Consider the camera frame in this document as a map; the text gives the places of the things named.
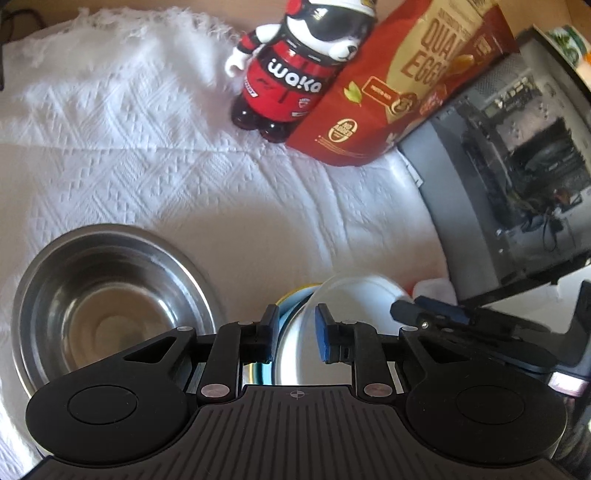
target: stainless steel bowl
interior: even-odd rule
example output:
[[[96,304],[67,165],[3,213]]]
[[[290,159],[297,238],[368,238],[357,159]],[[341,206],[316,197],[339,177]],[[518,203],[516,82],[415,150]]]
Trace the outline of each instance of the stainless steel bowl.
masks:
[[[177,326],[223,323],[190,260],[139,228],[93,225],[45,247],[14,303],[12,346],[29,396],[50,380]]]

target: white textured blanket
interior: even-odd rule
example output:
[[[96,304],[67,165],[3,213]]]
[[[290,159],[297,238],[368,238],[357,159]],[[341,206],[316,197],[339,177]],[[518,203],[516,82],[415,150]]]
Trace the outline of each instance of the white textured blanket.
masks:
[[[206,15],[104,11],[5,49],[0,93],[0,478],[38,461],[12,366],[20,275],[56,236],[98,222],[176,244],[228,321],[336,271],[404,286],[446,276],[428,211],[396,153],[331,168],[228,118],[233,40]]]

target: gold logo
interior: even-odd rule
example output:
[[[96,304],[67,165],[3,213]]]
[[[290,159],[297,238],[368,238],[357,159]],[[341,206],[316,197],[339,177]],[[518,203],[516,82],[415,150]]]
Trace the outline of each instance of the gold logo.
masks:
[[[418,104],[418,98],[415,93],[403,93],[390,106],[394,118],[400,118],[411,112]]]
[[[348,140],[357,131],[357,122],[352,118],[343,118],[329,130],[329,140],[332,143],[341,143]]]

